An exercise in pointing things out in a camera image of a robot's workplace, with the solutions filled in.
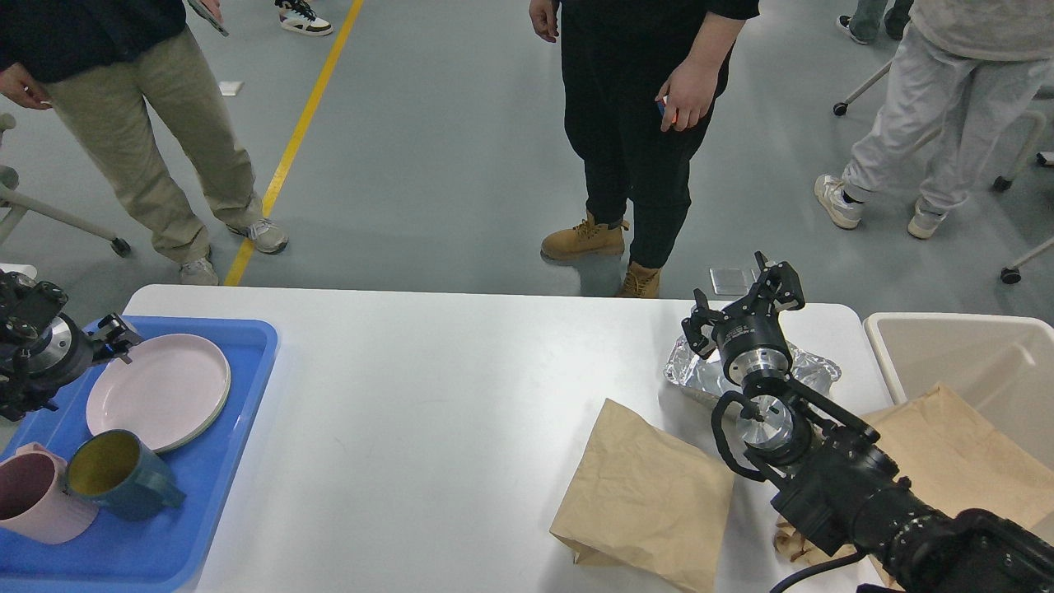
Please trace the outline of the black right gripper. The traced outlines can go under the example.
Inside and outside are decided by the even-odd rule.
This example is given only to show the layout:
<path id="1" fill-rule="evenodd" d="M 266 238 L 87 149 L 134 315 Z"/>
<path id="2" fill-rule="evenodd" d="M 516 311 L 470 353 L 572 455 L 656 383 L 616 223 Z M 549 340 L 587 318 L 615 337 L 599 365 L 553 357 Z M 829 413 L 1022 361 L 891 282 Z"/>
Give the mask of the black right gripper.
<path id="1" fill-rule="evenodd" d="M 759 277 L 746 294 L 748 315 L 725 319 L 709 307 L 703 290 L 692 290 L 695 307 L 682 319 L 686 343 L 700 359 L 708 359 L 719 349 L 724 375 L 734 386 L 748 384 L 754 374 L 786 376 L 793 356 L 778 315 L 806 307 L 800 278 L 790 263 L 774 263 L 763 253 L 754 253 Z"/>

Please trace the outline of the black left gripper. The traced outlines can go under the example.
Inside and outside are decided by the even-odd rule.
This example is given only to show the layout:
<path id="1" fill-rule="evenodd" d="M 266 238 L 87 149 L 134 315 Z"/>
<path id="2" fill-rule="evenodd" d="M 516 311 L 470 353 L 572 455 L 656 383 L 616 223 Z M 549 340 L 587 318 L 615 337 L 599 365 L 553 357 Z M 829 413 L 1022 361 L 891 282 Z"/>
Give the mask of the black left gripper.
<path id="1" fill-rule="evenodd" d="M 93 365 L 113 360 L 131 364 L 131 350 L 144 338 L 121 315 L 108 314 L 83 333 L 69 315 L 60 314 L 31 345 L 2 343 L 2 406 L 4 419 L 16 422 L 36 410 L 57 412 L 57 391 Z"/>

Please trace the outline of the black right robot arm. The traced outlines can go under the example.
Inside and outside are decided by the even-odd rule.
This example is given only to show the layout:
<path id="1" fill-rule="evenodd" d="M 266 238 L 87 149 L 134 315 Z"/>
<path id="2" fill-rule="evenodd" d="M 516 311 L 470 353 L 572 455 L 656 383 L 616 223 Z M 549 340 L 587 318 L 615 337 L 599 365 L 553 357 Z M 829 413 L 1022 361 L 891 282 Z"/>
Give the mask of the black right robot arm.
<path id="1" fill-rule="evenodd" d="M 800 278 L 790 263 L 754 259 L 759 277 L 745 296 L 713 309 L 696 289 L 682 322 L 692 352 L 718 352 L 733 386 L 713 410 L 716 450 L 736 474 L 776 485 L 770 505 L 822 552 L 854 549 L 774 590 L 873 556 L 907 592 L 1050 592 L 1050 543 L 983 509 L 949 517 L 925 505 L 876 429 L 795 379 L 779 314 L 805 307 Z"/>

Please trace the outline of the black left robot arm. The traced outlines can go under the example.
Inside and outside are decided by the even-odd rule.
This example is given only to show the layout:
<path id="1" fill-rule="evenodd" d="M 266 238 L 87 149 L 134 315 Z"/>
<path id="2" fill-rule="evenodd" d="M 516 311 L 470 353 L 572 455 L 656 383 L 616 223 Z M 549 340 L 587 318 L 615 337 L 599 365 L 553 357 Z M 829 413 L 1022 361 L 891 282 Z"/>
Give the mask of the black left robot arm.
<path id="1" fill-rule="evenodd" d="M 1 414 L 12 422 L 34 410 L 56 410 L 52 398 L 90 367 L 114 359 L 142 342 L 134 327 L 110 314 L 91 331 L 63 314 L 69 294 L 23 273 L 2 274 Z"/>

